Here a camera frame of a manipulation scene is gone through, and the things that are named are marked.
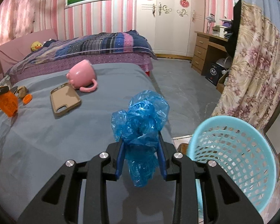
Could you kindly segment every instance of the plaid blanket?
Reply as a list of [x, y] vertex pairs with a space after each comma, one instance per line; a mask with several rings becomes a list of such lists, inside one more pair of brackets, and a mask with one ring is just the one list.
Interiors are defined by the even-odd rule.
[[96, 55], [124, 52], [144, 52], [156, 59], [150, 44], [137, 31], [131, 30], [122, 33], [100, 33], [88, 35], [72, 40], [58, 40], [48, 47], [29, 54], [19, 63], [10, 68], [8, 74], [16, 75], [25, 68], [39, 63], [69, 58], [77, 55]]

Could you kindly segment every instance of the phone case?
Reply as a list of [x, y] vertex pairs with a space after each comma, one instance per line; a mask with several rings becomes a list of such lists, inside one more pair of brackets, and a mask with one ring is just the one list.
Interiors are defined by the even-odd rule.
[[[69, 83], [65, 83], [52, 90], [50, 98], [53, 112], [58, 117], [63, 116], [70, 110], [81, 105], [81, 99], [79, 95]], [[64, 106], [66, 108], [58, 112], [58, 110]]]

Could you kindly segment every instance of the blue plastic bag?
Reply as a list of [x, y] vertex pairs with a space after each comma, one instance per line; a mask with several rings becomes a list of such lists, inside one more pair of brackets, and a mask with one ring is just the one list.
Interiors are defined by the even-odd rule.
[[128, 111], [112, 114], [112, 130], [115, 139], [120, 137], [125, 143], [125, 159], [133, 183], [143, 187], [153, 177], [158, 160], [158, 132], [168, 120], [169, 105], [165, 99], [153, 91], [143, 91], [135, 95]]

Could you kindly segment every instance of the tile floor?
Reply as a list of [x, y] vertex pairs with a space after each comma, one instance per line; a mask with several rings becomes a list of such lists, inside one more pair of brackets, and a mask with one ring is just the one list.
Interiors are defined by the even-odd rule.
[[172, 138], [174, 146], [175, 146], [175, 149], [177, 149], [181, 143], [189, 144], [191, 138], [192, 138], [192, 135], [180, 136], [180, 137]]
[[193, 134], [197, 126], [211, 116], [221, 94], [186, 60], [152, 60], [150, 79], [170, 106], [172, 137]]

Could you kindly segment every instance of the pink headboard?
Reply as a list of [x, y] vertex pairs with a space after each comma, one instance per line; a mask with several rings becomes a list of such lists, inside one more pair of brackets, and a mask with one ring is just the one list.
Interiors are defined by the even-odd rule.
[[5, 74], [9, 68], [23, 60], [31, 53], [31, 45], [33, 42], [39, 41], [43, 43], [49, 39], [57, 40], [54, 29], [47, 29], [27, 34], [1, 45], [0, 62], [3, 73]]

